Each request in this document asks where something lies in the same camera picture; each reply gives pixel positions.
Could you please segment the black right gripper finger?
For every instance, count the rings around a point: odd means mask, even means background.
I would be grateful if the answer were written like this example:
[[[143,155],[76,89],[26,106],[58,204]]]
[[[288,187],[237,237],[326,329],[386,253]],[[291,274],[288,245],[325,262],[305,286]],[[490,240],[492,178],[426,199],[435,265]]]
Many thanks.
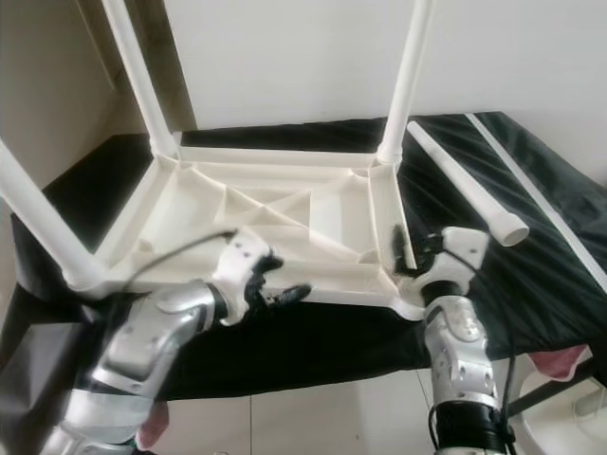
[[[411,277],[414,269],[407,264],[407,254],[412,254],[412,248],[407,246],[406,228],[394,226],[392,228],[392,273],[395,276]]]

